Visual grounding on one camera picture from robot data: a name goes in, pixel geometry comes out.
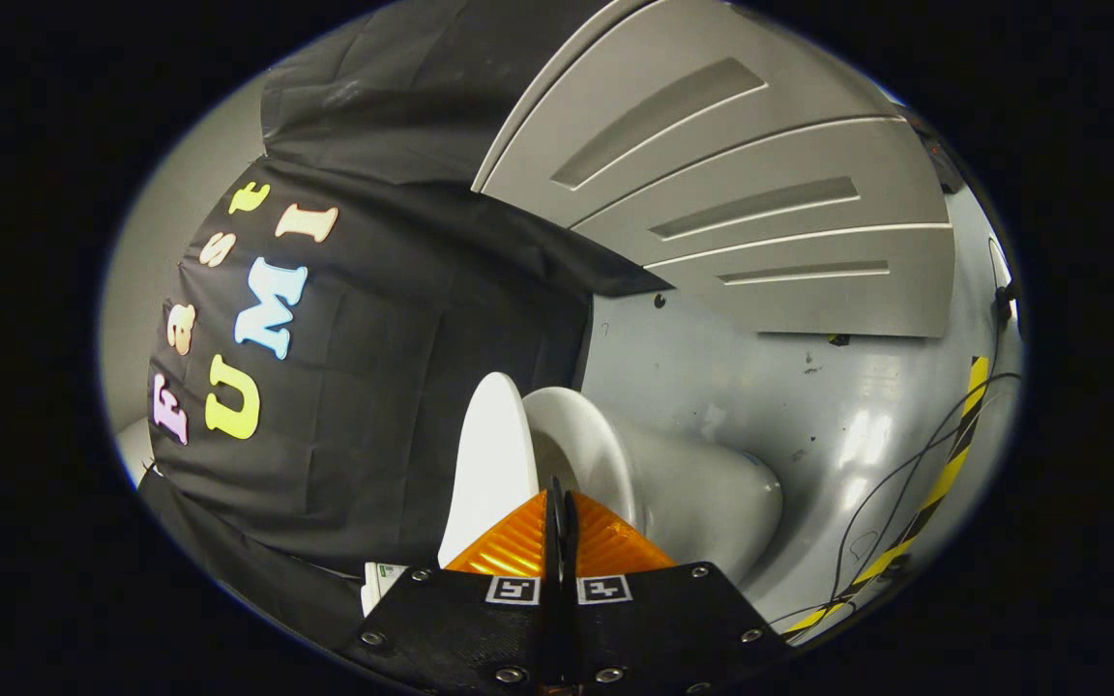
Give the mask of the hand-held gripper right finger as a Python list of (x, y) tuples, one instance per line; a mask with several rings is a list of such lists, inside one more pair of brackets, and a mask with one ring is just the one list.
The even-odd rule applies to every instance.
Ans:
[(566, 690), (719, 692), (790, 659), (719, 565), (676, 563), (592, 497), (561, 511)]

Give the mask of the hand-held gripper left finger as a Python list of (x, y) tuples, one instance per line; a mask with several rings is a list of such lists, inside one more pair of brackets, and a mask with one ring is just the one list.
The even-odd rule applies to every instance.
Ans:
[(563, 488), (554, 480), (472, 543), (525, 532), (529, 576), (416, 565), (383, 594), (345, 655), (358, 668), (412, 692), (545, 692), (544, 657), (563, 585)]

